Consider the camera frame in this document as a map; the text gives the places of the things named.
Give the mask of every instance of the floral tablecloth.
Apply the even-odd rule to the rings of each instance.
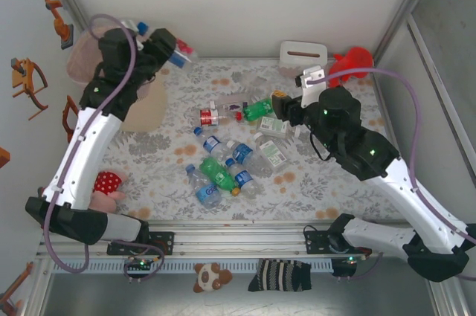
[[[251,200],[222,193],[220,206],[203,208],[187,184],[184,171],[187,164],[198,166],[206,156],[192,134],[189,113],[208,107],[210,100],[220,94],[251,89],[253,95],[260,96],[277,88],[295,97],[300,90],[293,79],[279,74],[278,61],[270,59],[204,59],[188,75],[167,64],[160,79],[164,80],[169,102],[160,128],[152,133],[119,132],[103,160],[103,168],[123,170],[129,175],[121,187],[127,198],[119,204],[120,213],[175,220],[296,221],[334,219],[340,213],[368,219],[402,218],[378,190],[342,170],[333,159],[321,161],[305,128],[299,138],[275,139],[285,149],[290,164],[277,175],[255,176],[264,186],[262,196]],[[345,86],[361,101],[363,125],[385,134],[372,80],[352,78]],[[223,141],[233,138],[253,148],[251,136],[255,132],[254,124],[235,122],[213,130]]]

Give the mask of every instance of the red polka dot fabric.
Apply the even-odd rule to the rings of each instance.
[[[100,191],[106,195],[118,189],[122,180],[113,172],[102,171],[96,177],[94,191]]]

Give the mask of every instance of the gray floor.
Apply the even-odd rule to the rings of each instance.
[[[366,265],[360,266],[362,272]],[[192,274],[163,274],[142,285],[121,275],[55,275],[46,316],[91,315],[433,315],[424,279],[394,259],[384,259],[369,279],[337,283],[313,274],[312,290],[248,292],[252,274],[236,274],[223,289],[194,294]]]

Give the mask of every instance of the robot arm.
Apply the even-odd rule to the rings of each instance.
[[[407,164],[399,152],[378,132],[361,126],[360,102],[344,87],[325,89],[325,83],[308,84],[322,78],[321,67],[304,71],[296,78],[303,88],[297,98],[273,96],[278,118],[292,126],[304,124],[341,167],[360,181],[383,190],[412,228],[391,228],[340,215],[329,229],[346,248],[372,248],[408,262],[417,273],[432,281],[443,281],[463,271],[474,245],[441,222],[418,198],[411,186]],[[431,206],[470,236],[475,225],[466,225],[451,215],[421,185],[419,190]]]
[[[26,211],[41,225],[55,193],[59,193],[50,222],[50,231],[93,245],[99,240],[120,239],[147,244],[148,223],[129,216],[89,210],[91,192],[100,163],[111,139],[119,130],[130,106],[137,100],[137,90],[151,80],[162,65],[173,55],[176,38],[167,30],[154,31],[141,50],[136,49],[135,67],[127,84],[92,121],[84,135],[84,126],[102,102],[113,92],[124,77],[131,52],[121,29],[108,30],[98,42],[103,61],[97,66],[93,80],[87,85],[80,100],[77,125],[63,160],[52,179],[38,197],[30,197]],[[80,141],[74,153],[75,144]],[[61,172],[70,155],[74,154],[64,182],[58,187]]]

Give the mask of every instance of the green soda bottle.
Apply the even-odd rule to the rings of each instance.
[[[239,187],[235,185],[235,180],[227,170],[214,158],[209,157],[203,160],[200,171],[210,178],[218,187],[231,192],[232,196],[238,196]]]
[[[265,115],[273,112],[273,103],[271,98],[266,98],[251,104],[243,109],[243,115],[247,121],[255,121]]]

